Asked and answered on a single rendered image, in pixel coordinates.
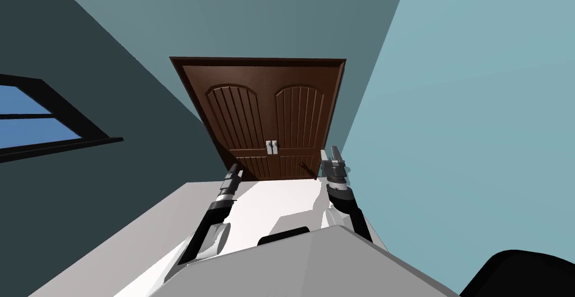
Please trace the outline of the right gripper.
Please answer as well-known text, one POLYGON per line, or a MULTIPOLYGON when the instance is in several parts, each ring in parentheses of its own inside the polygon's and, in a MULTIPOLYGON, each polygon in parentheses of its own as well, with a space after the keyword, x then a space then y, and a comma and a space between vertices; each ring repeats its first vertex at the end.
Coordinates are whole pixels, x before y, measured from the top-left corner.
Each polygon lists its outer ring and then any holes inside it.
POLYGON ((346 178, 347 171, 345 161, 337 146, 332 146, 332 160, 328 160, 327 153, 324 149, 320 150, 321 171, 323 177, 346 178))

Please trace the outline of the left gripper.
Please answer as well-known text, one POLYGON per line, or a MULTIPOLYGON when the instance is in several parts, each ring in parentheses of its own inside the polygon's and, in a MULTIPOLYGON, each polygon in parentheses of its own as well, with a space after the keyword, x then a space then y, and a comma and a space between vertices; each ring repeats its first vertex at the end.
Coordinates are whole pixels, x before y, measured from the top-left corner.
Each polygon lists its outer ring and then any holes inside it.
POLYGON ((225 176, 223 186, 237 187, 241 183, 242 174, 242 167, 238 163, 233 164, 225 176))

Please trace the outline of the brown wooden door leaf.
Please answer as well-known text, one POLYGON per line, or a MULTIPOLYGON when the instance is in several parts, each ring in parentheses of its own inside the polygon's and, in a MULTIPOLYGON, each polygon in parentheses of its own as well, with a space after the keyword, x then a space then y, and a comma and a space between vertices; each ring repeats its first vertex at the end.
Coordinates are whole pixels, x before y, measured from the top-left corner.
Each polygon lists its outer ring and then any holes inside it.
POLYGON ((226 168, 236 164, 243 171, 243 180, 270 180, 258 107, 263 69, 186 65, 183 71, 226 168))
POLYGON ((345 63, 329 66, 267 67, 264 112, 267 140, 277 140, 269 157, 279 180, 314 179, 329 133, 345 63))

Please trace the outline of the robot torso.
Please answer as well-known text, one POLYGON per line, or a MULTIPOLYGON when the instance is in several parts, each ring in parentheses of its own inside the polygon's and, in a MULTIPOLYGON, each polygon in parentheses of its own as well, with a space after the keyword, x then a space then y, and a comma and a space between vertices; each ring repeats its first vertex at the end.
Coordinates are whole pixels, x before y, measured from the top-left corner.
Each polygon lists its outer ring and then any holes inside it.
POLYGON ((151 297, 459 297, 342 226, 192 263, 151 297))

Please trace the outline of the black framed window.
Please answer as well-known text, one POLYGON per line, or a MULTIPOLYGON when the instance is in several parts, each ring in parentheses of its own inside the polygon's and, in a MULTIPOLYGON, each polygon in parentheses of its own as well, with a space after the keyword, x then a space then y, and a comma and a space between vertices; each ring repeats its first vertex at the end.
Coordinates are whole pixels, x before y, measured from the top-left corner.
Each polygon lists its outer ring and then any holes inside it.
POLYGON ((45 81, 0 74, 0 163, 121 141, 45 81))

